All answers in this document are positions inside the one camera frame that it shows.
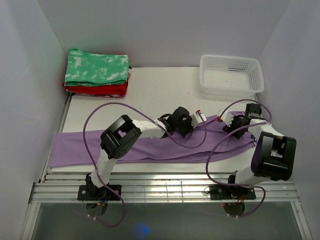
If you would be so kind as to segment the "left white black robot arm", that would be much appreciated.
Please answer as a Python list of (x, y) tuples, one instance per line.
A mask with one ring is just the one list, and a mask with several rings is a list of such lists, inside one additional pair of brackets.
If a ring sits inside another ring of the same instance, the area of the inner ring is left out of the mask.
[(98, 160), (93, 158), (83, 130), (85, 148), (94, 165), (94, 171), (85, 178), (88, 193), (100, 200), (106, 195), (106, 185), (117, 160), (129, 153), (139, 139), (162, 139), (174, 133), (185, 137), (202, 122), (200, 113), (190, 114), (183, 107), (178, 107), (172, 114), (164, 114), (156, 120), (134, 120), (128, 115), (120, 116), (100, 135), (100, 154)]

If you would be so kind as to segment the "purple trousers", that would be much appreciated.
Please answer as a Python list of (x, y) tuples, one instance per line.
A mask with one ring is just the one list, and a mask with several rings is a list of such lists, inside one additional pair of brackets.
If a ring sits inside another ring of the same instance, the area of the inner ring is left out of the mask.
[[(175, 133), (166, 138), (142, 138), (124, 157), (118, 159), (121, 164), (199, 164), (207, 161), (209, 153), (217, 145), (211, 160), (213, 162), (237, 156), (256, 145), (255, 138), (246, 132), (240, 139), (231, 136), (222, 143), (226, 136), (224, 124), (212, 115), (206, 125), (200, 125), (186, 137)], [(97, 161), (100, 155), (102, 130), (87, 131), (86, 141), (93, 158)], [(86, 150), (83, 133), (59, 133), (53, 137), (48, 165), (51, 168), (89, 165), (91, 158)]]

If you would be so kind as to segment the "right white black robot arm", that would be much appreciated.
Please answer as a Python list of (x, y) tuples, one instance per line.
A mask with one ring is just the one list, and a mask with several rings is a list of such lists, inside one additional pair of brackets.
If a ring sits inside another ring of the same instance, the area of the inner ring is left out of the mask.
[(228, 178), (226, 194), (237, 199), (244, 188), (265, 181), (287, 181), (293, 172), (297, 140), (276, 131), (262, 116), (262, 106), (248, 103), (244, 114), (236, 115), (220, 110), (217, 120), (223, 122), (223, 131), (240, 139), (249, 133), (256, 140), (255, 150), (248, 167), (235, 171)]

